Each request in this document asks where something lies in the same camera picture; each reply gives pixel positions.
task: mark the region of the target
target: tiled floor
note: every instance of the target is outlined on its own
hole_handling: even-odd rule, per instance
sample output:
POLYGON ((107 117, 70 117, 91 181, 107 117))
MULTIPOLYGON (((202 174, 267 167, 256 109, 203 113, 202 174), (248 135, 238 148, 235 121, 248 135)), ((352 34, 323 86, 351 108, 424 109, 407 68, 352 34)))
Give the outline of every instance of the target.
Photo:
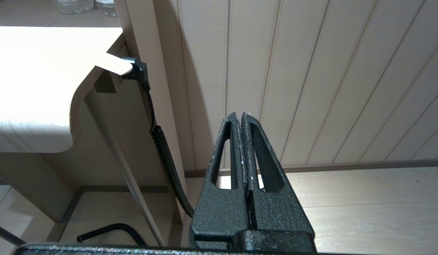
MULTIPOLYGON (((319 252, 354 254, 438 255, 438 168, 376 169, 287 174, 316 232, 319 252)), ((203 178, 189 178, 188 198, 195 205, 203 178)), ((219 178, 230 186, 230 177, 219 178)), ((166 242, 172 223, 168 194, 145 194, 166 242)), ((61 242, 112 224, 133 226, 156 245, 133 199, 126 192, 87 192, 76 207, 61 242)), ((53 222, 11 189, 0 203, 0 226, 26 242, 44 241, 53 222)), ((190 218, 185 218, 181 245, 187 247, 190 218)), ((121 231, 87 243, 134 245, 121 231)), ((13 251, 0 239, 0 255, 13 251)))
MULTIPOLYGON (((289 173, 318 252, 438 255, 438 168, 289 173)), ((229 188, 230 177, 218 187, 229 188)), ((195 205, 204 178, 189 178, 195 205)), ((181 245, 188 247, 190 218, 181 245)))
MULTIPOLYGON (((0 227, 25 242, 44 241, 54 222, 15 189, 10 189, 0 203, 0 227)), ((0 238, 0 255, 11 254, 15 246, 0 238)))
MULTIPOLYGON (((143 193, 151 215, 168 243, 172 227, 173 207, 168 193, 143 193)), ((148 245, 157 246, 148 225, 128 192, 86 192, 68 222, 60 242, 76 243, 80 234, 114 223, 132 226, 148 245)), ((88 239, 86 244, 136 245, 124 231, 112 231, 88 239)))
MULTIPOLYGON (((169 241, 173 207, 168 193, 143 193, 164 241, 169 241)), ((60 242, 77 243, 80 234, 113 223, 132 226, 147 242, 156 246, 143 216, 128 192, 86 192, 82 195, 67 224, 60 242)), ((54 222, 28 202, 16 190, 10 189, 0 203, 0 226, 25 242, 44 242, 54 222)), ((135 245, 123 231, 112 231, 85 241, 87 244, 135 245)), ((0 255, 9 255, 15 246, 0 238, 0 255)))

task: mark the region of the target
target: textured black metal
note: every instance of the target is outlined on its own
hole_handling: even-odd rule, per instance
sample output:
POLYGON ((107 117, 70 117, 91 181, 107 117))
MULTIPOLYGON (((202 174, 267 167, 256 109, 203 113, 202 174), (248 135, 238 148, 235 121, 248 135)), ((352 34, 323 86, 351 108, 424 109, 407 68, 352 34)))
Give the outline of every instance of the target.
POLYGON ((315 255, 313 252, 244 252, 228 250, 159 249, 123 245, 65 245, 61 243, 28 244, 15 250, 15 255, 315 255))
POLYGON ((244 162, 248 173, 248 203, 252 229, 306 232, 313 228, 258 120, 241 118, 244 162), (264 188, 260 189, 257 164, 264 188))
POLYGON ((235 113, 222 121, 206 171, 205 181, 192 218, 189 246, 200 249, 229 249, 236 232, 248 229, 248 211, 242 164, 240 123, 235 113), (219 189, 219 173, 225 141, 230 139, 231 190, 219 189))
POLYGON ((192 218, 191 248, 316 252, 315 233, 258 120, 235 113, 223 121, 192 218), (216 187, 230 138, 231 190, 216 187), (257 162, 264 188, 258 184, 257 162))
POLYGON ((245 230, 237 232, 233 247, 238 251, 312 252, 315 244, 311 234, 295 231, 245 230))

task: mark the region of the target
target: corrugated black hose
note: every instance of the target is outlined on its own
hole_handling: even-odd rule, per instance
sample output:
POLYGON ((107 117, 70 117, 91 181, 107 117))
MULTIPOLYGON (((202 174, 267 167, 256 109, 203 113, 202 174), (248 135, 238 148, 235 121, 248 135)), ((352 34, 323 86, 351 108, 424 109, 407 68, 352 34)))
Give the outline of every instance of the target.
MULTIPOLYGON (((183 188, 181 187, 180 178, 178 177, 177 169, 175 168, 175 164, 173 162, 172 154, 170 153, 169 145, 167 144, 166 136, 164 136, 164 132, 160 126, 156 125, 155 118, 155 110, 153 108, 153 102, 150 96, 150 84, 148 82, 148 71, 146 69, 146 64, 140 61, 138 58, 123 58, 124 60, 129 61, 133 65, 133 69, 126 74, 122 75, 123 79, 132 79, 138 82, 139 86, 145 92, 146 97, 148 99, 148 103, 150 105, 150 113, 151 113, 151 127, 150 134, 153 138, 153 142, 155 143, 156 150, 158 152, 159 160, 161 162, 164 171, 167 173, 167 177, 169 179, 170 186, 175 192, 175 196, 177 197, 180 205, 185 210, 186 214, 191 218, 194 215, 194 210, 190 205, 183 188)), ((130 234, 133 239, 136 241, 138 245, 145 245, 143 239, 139 234, 127 224, 116 223, 112 224, 85 234, 82 234, 77 237, 77 241, 82 243, 83 240, 92 238, 94 236, 98 236, 99 234, 104 234, 106 232, 121 229, 130 234)))
POLYGON ((122 78, 137 81, 140 88, 145 92, 146 98, 148 99, 148 103, 150 105, 150 134, 153 138, 153 142, 155 143, 156 150, 158 151, 159 160, 161 161, 161 165, 164 168, 164 171, 167 173, 170 186, 172 186, 172 189, 175 192, 175 196, 180 202, 180 205, 183 207, 187 215, 192 218, 192 216, 194 215, 194 210, 192 209, 192 206, 190 205, 186 194, 181 187, 180 178, 178 177, 175 164, 173 163, 172 155, 170 153, 169 145, 167 145, 166 137, 164 136, 164 132, 162 132, 161 127, 156 126, 155 110, 153 108, 153 101, 151 100, 150 95, 150 83, 148 82, 148 70, 146 68, 146 63, 140 61, 139 58, 125 57, 123 59, 131 63, 133 65, 133 68, 128 73, 123 74, 122 78))
POLYGON ((138 232, 135 231, 130 225, 123 223, 115 223, 115 224, 107 225, 97 230, 90 231, 85 234, 81 234, 76 239, 78 243, 82 243, 82 241, 85 241, 95 236, 99 236, 100 234, 104 234, 112 230, 126 231, 134 239, 134 241, 138 244, 138 246, 146 246, 145 242, 143 241, 142 237, 138 234, 138 232))
POLYGON ((158 151, 159 160, 161 165, 167 173, 170 185, 175 192, 180 205, 183 207, 187 215, 191 218, 194 215, 194 210, 190 205, 186 194, 180 184, 180 178, 178 177, 177 170, 175 169, 175 164, 173 163, 172 155, 167 145, 166 137, 160 126, 155 126, 153 131, 151 131, 151 137, 156 145, 156 150, 158 151))

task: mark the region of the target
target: baseboard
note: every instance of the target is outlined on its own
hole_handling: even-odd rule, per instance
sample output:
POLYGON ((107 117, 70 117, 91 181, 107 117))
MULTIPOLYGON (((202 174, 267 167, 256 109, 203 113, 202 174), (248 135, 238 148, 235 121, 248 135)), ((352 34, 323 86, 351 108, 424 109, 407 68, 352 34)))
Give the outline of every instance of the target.
MULTIPOLYGON (((367 162, 347 164, 322 164, 322 165, 295 165, 283 166, 286 173, 293 172, 315 172, 315 171, 343 171, 358 169, 381 169, 381 168, 427 168, 438 166, 438 159, 433 160, 410 160, 390 162, 367 162)), ((206 170, 186 171, 186 178, 205 177, 206 170)), ((230 168, 219 170, 219 176, 229 176, 230 168)))

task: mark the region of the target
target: table top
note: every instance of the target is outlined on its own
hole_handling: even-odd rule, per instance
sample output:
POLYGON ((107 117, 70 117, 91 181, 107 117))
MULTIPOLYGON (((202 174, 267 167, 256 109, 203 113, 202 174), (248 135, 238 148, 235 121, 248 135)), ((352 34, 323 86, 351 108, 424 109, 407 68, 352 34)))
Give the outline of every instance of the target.
POLYGON ((0 26, 0 152, 71 148, 80 103, 102 72, 96 56, 121 34, 121 28, 0 26))

